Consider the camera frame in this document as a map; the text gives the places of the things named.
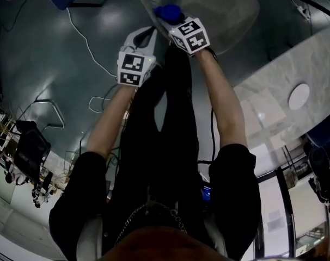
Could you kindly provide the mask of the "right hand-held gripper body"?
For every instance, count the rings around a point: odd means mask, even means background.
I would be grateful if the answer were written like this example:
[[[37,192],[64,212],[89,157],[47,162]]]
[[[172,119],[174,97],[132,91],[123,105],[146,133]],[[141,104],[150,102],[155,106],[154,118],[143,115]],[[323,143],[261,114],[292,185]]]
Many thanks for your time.
[[[194,54],[208,46],[210,41],[200,19],[188,17],[184,23],[169,30],[175,45],[188,54]]]

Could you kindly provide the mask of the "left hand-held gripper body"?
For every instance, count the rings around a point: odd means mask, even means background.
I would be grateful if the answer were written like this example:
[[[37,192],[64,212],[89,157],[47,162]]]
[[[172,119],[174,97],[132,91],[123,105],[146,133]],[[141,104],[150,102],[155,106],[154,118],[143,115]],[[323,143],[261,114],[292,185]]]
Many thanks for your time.
[[[140,87],[156,65],[156,57],[132,46],[123,46],[117,60],[117,83]]]

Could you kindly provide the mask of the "blue cloth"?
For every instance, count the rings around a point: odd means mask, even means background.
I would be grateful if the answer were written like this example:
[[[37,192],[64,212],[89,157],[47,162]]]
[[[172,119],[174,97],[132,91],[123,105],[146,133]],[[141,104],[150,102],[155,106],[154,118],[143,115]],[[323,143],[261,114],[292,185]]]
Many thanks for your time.
[[[175,4],[158,6],[154,9],[154,14],[156,17],[161,18],[170,25],[181,24],[185,19],[181,8]]]

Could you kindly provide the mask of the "grey shell chair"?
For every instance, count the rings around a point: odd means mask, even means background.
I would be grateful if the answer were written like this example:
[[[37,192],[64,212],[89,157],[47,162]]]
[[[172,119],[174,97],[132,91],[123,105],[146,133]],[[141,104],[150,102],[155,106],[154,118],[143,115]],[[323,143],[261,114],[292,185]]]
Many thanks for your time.
[[[257,0],[140,0],[157,30],[169,39],[168,30],[154,9],[166,4],[179,6],[185,16],[200,19],[217,55],[223,54],[247,33],[259,13]]]

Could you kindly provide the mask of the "person's right forearm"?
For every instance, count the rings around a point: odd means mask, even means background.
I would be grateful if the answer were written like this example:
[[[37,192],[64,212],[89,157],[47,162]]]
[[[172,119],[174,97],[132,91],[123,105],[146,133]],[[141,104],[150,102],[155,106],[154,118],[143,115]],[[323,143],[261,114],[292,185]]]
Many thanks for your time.
[[[205,75],[211,106],[216,117],[220,147],[230,144],[247,146],[245,118],[240,101],[211,52],[195,54]]]

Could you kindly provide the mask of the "person's left forearm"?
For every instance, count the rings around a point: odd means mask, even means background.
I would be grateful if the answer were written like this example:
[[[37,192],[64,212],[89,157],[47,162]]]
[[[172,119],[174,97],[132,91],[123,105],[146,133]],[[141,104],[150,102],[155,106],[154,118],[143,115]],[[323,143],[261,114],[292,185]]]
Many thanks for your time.
[[[87,151],[94,152],[108,159],[131,99],[136,88],[128,85],[119,85],[108,106],[104,109],[97,124],[89,136]]]

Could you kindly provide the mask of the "black office chair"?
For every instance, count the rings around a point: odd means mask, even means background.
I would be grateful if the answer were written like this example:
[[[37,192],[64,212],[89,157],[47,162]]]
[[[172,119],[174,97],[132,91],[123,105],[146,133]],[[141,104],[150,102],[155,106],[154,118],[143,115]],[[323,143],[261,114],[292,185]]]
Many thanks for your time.
[[[20,139],[14,155],[15,166],[31,181],[39,184],[40,168],[46,161],[51,144],[38,130],[34,121],[17,121]]]

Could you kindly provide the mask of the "person's black trousers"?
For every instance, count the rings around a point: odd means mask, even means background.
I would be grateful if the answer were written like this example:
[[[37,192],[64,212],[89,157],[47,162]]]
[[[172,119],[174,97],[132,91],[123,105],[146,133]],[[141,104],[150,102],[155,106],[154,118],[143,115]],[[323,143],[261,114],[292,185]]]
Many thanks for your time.
[[[115,188],[137,197],[149,184],[165,195],[200,195],[198,151],[190,61],[170,45],[162,72],[150,76],[132,101]]]

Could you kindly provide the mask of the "grey marble table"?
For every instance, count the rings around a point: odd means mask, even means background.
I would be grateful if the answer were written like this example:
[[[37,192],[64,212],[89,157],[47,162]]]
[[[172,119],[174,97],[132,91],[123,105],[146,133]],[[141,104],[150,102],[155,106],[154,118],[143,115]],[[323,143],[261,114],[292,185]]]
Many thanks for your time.
[[[299,84],[310,88],[305,105],[289,108]],[[235,87],[245,117],[256,176],[279,167],[276,152],[330,115],[330,27],[267,64]]]

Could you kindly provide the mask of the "white plate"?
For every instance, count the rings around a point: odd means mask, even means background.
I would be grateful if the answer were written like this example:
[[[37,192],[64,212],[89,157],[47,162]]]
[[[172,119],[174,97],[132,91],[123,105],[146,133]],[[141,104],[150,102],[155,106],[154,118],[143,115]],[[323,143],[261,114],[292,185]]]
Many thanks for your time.
[[[289,97],[289,108],[297,110],[303,107],[309,98],[310,88],[307,84],[302,83],[294,88]]]

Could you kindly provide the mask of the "person's black top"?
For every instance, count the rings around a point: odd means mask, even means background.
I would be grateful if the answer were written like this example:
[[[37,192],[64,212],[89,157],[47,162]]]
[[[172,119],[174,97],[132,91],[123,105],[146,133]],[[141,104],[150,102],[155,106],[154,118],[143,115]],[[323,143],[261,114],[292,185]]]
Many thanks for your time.
[[[240,144],[222,147],[209,167],[210,213],[215,218],[231,259],[239,260],[256,236],[261,199],[254,174],[255,156]],[[93,152],[82,154],[64,194],[50,212],[50,234],[68,261],[76,261],[77,242],[88,220],[101,215],[102,253],[131,232],[144,227],[170,227],[213,247],[204,224],[205,203],[200,195],[165,195],[153,184],[141,197],[115,186],[106,191],[106,161]]]

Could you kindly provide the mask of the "person's white vest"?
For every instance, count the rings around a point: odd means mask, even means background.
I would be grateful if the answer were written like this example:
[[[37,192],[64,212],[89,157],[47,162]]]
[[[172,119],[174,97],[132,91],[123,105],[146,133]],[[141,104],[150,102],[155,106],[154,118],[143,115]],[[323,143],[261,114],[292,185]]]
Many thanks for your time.
[[[215,218],[209,213],[204,214],[204,224],[214,249],[227,257],[227,250],[222,234],[217,228]],[[98,215],[84,225],[80,238],[77,242],[77,261],[96,261],[102,256],[102,238],[108,236],[103,232],[102,216]]]

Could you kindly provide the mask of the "person's chin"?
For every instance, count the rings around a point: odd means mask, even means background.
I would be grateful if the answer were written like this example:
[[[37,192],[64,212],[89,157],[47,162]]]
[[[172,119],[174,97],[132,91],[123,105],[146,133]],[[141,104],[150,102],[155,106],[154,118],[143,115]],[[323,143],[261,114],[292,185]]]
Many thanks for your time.
[[[234,261],[170,227],[131,232],[96,261]]]

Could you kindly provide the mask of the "black framed glass door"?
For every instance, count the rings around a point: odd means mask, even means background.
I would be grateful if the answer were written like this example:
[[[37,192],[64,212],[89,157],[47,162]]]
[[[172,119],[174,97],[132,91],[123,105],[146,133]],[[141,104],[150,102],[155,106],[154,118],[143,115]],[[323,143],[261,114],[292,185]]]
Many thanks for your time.
[[[289,189],[282,169],[258,177],[261,222],[254,258],[298,258],[316,252],[328,237],[327,209],[307,180]]]

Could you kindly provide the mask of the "chrome tube floor frame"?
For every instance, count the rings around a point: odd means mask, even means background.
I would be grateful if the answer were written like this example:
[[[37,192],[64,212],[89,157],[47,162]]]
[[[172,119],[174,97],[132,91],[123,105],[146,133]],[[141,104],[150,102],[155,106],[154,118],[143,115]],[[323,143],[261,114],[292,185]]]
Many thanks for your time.
[[[48,128],[58,128],[58,129],[64,129],[65,128],[65,122],[64,122],[64,118],[59,110],[59,108],[57,107],[57,105],[51,100],[51,99],[41,99],[41,100],[35,100],[33,102],[34,104],[50,104],[54,111],[56,112],[59,120],[60,120],[60,125],[55,125],[55,124],[50,124],[48,123],[43,130],[46,130]]]

